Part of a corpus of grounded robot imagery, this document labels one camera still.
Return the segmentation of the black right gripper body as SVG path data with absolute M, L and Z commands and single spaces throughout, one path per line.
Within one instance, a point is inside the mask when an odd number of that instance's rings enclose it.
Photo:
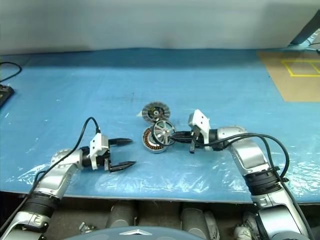
M 202 148 L 201 142 L 198 142 L 199 136 L 201 135 L 201 129 L 198 126 L 193 126 L 191 131 L 191 144 L 189 147 L 189 152 L 191 154 L 194 154 L 196 151 L 196 148 Z

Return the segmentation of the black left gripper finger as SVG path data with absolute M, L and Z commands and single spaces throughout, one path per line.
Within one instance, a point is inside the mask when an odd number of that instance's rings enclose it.
M 118 172 L 118 171 L 122 171 L 125 170 L 133 165 L 135 165 L 136 162 L 135 161 L 125 161 L 125 162 L 121 162 L 117 165 L 112 165 L 111 163 L 109 164 L 109 172 L 113 173 L 113 172 Z
M 124 146 L 133 142 L 130 138 L 111 138 L 108 140 L 110 146 Z

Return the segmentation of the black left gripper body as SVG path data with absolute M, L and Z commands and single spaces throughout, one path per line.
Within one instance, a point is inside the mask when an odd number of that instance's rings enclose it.
M 97 152 L 96 161 L 98 166 L 104 167 L 104 170 L 111 172 L 112 163 L 111 163 L 111 151 L 109 141 L 106 140 L 101 145 L 101 150 Z

